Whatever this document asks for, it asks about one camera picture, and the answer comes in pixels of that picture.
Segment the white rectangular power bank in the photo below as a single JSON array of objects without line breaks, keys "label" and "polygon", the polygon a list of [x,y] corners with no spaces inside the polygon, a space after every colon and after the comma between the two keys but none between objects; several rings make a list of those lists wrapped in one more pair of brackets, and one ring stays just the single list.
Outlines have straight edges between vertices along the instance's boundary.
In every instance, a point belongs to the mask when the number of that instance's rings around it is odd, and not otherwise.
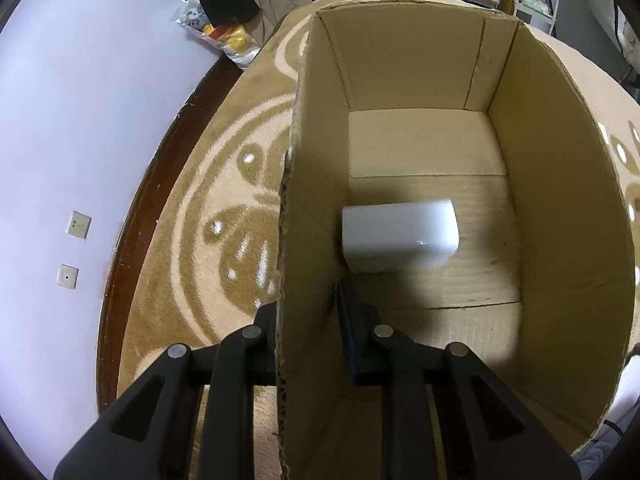
[{"label": "white rectangular power bank", "polygon": [[460,232],[451,200],[349,206],[342,212],[342,249],[354,273],[444,266]]}]

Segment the brown cardboard box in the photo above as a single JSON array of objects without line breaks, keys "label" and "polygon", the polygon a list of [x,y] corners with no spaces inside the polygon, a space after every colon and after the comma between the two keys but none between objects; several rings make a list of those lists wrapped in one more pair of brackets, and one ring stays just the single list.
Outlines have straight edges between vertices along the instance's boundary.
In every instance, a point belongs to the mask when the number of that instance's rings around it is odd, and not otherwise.
[{"label": "brown cardboard box", "polygon": [[281,451],[290,479],[375,479],[378,393],[346,378],[334,290],[419,344],[473,350],[567,451],[639,335],[639,107],[517,18],[323,0],[283,177]]}]

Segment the wall socket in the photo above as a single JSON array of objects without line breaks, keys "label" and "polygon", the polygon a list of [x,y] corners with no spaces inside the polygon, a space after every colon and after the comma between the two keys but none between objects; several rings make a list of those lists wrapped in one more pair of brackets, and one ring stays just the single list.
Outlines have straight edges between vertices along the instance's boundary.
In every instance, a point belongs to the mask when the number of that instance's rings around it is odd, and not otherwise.
[{"label": "wall socket", "polygon": [[77,210],[73,210],[70,214],[70,222],[68,222],[66,233],[70,236],[85,240],[88,236],[92,218],[88,214],[82,214]]},{"label": "wall socket", "polygon": [[61,264],[58,268],[58,286],[66,289],[75,289],[79,270],[68,264]]}]

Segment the beige floral patterned rug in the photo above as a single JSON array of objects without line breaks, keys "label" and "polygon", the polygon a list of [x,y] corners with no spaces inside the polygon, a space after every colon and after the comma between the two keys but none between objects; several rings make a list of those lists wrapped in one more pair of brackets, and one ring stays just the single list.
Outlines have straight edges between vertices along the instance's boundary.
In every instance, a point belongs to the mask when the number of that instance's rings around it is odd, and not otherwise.
[{"label": "beige floral patterned rug", "polygon": [[[254,389],[254,478],[289,479],[278,373],[283,177],[306,23],[321,1],[288,14],[196,144],[146,254],[120,366],[124,393],[172,344],[193,350],[219,344],[253,322],[261,306],[275,304],[276,382]],[[578,466],[577,479],[604,415],[587,443],[564,448]]]}]

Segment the upper wall socket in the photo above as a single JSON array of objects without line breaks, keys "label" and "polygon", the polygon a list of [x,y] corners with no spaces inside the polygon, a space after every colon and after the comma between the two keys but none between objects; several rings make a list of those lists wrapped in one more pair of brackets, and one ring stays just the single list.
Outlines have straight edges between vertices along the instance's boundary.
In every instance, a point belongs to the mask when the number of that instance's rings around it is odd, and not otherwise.
[{"label": "upper wall socket", "polygon": [[82,214],[77,210],[73,210],[70,214],[70,222],[68,222],[66,233],[70,236],[85,240],[88,236],[92,218],[88,214]]}]

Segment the lower wall socket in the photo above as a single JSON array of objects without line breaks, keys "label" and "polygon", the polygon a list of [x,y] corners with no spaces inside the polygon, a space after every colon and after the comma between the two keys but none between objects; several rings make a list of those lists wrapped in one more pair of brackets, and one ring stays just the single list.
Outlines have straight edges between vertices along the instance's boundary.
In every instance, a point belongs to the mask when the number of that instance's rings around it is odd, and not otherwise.
[{"label": "lower wall socket", "polygon": [[58,286],[66,289],[75,289],[79,270],[68,264],[61,264],[58,268]]}]

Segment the yellow red snack bag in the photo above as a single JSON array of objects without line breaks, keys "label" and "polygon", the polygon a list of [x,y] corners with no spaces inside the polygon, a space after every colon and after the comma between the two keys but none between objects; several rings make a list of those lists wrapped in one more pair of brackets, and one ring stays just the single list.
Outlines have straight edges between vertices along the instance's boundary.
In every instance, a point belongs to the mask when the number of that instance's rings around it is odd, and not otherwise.
[{"label": "yellow red snack bag", "polygon": [[222,52],[240,70],[247,70],[260,51],[260,45],[244,25],[213,25],[200,0],[181,0],[171,21]]}]

